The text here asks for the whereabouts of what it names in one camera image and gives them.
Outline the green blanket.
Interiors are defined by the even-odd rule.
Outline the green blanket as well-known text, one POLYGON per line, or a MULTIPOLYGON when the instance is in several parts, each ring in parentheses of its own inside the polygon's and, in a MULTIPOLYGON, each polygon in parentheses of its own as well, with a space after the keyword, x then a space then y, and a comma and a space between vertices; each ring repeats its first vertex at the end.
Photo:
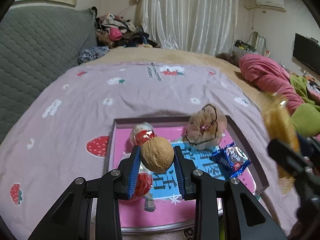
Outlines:
POLYGON ((319 88, 314 90, 303 76, 292 74, 290 83, 302 100, 291 116, 297 132, 305 137, 319 137, 319 88))

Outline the grey quilted headboard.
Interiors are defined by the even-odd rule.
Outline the grey quilted headboard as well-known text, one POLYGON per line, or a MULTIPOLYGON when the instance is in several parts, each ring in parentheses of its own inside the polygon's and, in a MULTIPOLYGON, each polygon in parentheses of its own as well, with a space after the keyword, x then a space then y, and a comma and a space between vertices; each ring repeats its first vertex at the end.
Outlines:
POLYGON ((97 45, 97 9, 9 9, 1 20, 1 139, 36 98, 97 45))

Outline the white satin curtain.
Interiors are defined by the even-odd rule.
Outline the white satin curtain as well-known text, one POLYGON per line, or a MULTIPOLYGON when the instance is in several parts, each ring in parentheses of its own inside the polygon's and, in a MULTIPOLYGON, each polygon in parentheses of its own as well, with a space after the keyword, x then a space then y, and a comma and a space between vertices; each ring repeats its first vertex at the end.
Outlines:
POLYGON ((240 0, 130 0, 136 21, 162 48, 217 55, 232 51, 240 0))

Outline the lilac strawberry print sheet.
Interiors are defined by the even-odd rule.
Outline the lilac strawberry print sheet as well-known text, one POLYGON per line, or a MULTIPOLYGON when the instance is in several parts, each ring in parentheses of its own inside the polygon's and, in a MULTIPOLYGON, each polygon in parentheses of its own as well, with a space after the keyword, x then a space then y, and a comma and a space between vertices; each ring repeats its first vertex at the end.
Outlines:
POLYGON ((215 67, 151 63, 74 67, 40 94, 1 143, 1 217, 17 239, 27 239, 72 180, 102 176, 106 153, 89 147, 111 134, 115 119, 190 115, 208 103, 245 135, 266 173, 271 206, 289 233, 298 196, 278 187, 267 132, 248 93, 215 67))

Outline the brown walnut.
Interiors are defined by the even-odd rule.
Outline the brown walnut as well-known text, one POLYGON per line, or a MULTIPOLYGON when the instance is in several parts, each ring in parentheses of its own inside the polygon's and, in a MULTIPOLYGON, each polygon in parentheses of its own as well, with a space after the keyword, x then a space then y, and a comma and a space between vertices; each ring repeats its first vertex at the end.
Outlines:
POLYGON ((174 150, 167 139, 153 137, 142 145, 140 159, 148 170, 165 173, 174 161, 174 150))

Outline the beige mesh scrunchie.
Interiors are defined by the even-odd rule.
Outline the beige mesh scrunchie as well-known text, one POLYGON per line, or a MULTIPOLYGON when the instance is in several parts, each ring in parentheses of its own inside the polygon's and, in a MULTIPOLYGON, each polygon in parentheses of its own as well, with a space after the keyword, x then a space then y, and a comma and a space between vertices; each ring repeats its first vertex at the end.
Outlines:
POLYGON ((199 151, 215 147, 221 142, 226 129, 226 116, 219 107, 208 103, 190 116, 183 142, 199 151))

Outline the blue patterned cloth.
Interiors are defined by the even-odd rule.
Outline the blue patterned cloth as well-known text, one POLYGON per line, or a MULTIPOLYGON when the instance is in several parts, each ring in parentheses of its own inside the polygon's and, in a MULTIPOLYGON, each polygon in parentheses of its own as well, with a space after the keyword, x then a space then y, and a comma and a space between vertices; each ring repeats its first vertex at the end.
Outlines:
POLYGON ((91 47, 88 49, 83 49, 78 55, 78 64, 83 64, 87 62, 94 61, 110 51, 108 46, 102 47, 91 47))

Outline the pile of clothes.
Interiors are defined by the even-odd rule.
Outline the pile of clothes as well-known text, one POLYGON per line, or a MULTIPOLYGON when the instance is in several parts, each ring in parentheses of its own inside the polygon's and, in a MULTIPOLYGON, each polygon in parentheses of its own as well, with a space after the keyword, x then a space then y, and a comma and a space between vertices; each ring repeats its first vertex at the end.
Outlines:
POLYGON ((144 47, 161 48, 161 45, 153 41, 150 35, 142 28, 137 27, 131 20, 125 20, 122 16, 106 14, 98 16, 96 7, 91 7, 95 13, 95 36, 97 45, 117 47, 144 47))

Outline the pink book tray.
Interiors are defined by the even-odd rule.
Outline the pink book tray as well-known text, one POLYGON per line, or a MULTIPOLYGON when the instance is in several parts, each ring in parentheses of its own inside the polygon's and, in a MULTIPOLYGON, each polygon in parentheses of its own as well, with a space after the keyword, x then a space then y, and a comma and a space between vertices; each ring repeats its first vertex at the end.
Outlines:
MULTIPOLYGON (((196 168, 213 178, 224 180, 226 173, 211 160, 209 151, 188 150, 183 143, 182 137, 188 120, 188 116, 115 119, 108 144, 106 170, 117 168, 120 161, 131 153, 133 146, 130 133, 134 126, 148 122, 157 136, 166 138, 172 146, 180 146, 184 157, 191 159, 196 168)), ((251 164, 239 175, 239 179, 254 196, 258 196, 269 186, 265 172, 243 133, 228 116, 227 130, 219 147, 224 148, 231 143, 239 146, 249 157, 251 164)), ((121 229, 124 234, 169 232, 193 225, 195 201, 182 199, 174 167, 164 174, 153 173, 152 179, 153 186, 144 197, 119 203, 121 229)))

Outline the blue candy wrapper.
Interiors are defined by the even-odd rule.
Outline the blue candy wrapper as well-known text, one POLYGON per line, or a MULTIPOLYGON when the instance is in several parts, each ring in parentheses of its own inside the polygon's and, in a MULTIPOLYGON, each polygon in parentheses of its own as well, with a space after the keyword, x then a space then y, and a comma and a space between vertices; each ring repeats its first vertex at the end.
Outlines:
POLYGON ((234 142, 215 151, 210 159, 219 166, 225 180, 238 177, 251 164, 247 154, 234 142))

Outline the red white chocolate egg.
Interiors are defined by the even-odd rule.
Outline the red white chocolate egg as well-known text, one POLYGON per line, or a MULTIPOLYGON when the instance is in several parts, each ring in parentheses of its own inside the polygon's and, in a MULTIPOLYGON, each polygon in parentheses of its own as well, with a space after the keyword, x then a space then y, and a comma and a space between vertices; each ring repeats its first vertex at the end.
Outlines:
POLYGON ((142 146, 149 139, 155 137, 153 127, 148 122, 137 124, 130 132, 130 142, 133 146, 142 146))

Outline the black wall television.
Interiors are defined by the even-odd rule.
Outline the black wall television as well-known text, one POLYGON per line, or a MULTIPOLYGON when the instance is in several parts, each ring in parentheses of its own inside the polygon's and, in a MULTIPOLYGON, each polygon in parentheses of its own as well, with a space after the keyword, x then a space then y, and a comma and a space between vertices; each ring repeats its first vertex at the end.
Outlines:
POLYGON ((293 57, 319 74, 320 46, 316 40, 296 33, 293 46, 293 57))

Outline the pink quilt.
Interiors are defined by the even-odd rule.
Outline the pink quilt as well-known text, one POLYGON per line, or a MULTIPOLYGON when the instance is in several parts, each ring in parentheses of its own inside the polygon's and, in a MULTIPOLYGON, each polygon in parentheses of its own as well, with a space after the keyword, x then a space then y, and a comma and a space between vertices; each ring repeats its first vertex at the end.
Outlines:
POLYGON ((242 76, 263 92, 285 97, 290 114, 304 103, 290 83, 289 73, 276 61, 258 54, 246 54, 239 60, 242 76))

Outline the white air conditioner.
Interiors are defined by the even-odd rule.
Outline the white air conditioner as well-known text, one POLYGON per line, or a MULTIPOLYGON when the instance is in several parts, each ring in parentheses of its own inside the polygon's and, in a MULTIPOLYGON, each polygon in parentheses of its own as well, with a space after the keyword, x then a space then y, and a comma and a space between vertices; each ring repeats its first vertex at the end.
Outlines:
POLYGON ((286 12, 284 0, 255 0, 258 7, 286 12))

